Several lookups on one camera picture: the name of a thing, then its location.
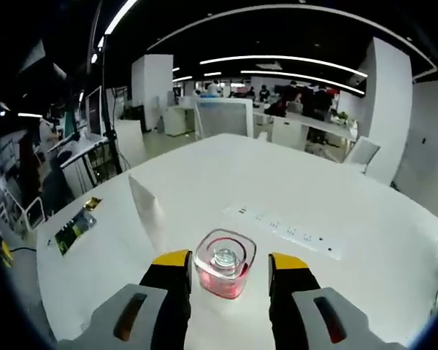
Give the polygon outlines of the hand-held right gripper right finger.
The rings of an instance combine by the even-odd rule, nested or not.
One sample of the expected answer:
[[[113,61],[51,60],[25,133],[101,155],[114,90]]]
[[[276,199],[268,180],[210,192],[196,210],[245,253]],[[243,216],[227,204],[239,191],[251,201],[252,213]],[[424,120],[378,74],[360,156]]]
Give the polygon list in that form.
[[[404,349],[369,328],[367,315],[336,290],[320,287],[308,264],[272,252],[269,320],[276,349]]]

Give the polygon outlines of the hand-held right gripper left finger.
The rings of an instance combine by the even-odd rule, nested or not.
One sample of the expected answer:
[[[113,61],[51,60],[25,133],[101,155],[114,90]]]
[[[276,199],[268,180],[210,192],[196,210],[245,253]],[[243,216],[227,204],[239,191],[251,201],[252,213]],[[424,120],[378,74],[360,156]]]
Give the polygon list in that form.
[[[193,252],[154,259],[138,284],[127,284],[102,303],[88,327],[58,349],[183,349],[191,317]]]

